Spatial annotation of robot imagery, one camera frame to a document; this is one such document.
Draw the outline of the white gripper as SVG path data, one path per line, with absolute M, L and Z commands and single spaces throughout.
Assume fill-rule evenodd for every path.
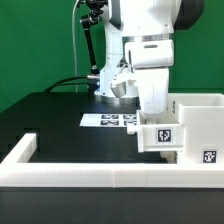
M 127 93 L 127 85 L 138 90 L 141 111 L 145 116 L 163 116 L 167 108 L 169 68 L 136 69 L 112 79 L 111 90 L 117 98 Z

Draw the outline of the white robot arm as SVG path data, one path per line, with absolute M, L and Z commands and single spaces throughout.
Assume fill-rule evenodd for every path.
M 164 115 L 174 64 L 172 34 L 198 21 L 204 0 L 108 0 L 103 10 L 106 63 L 96 95 L 138 98 L 145 116 Z

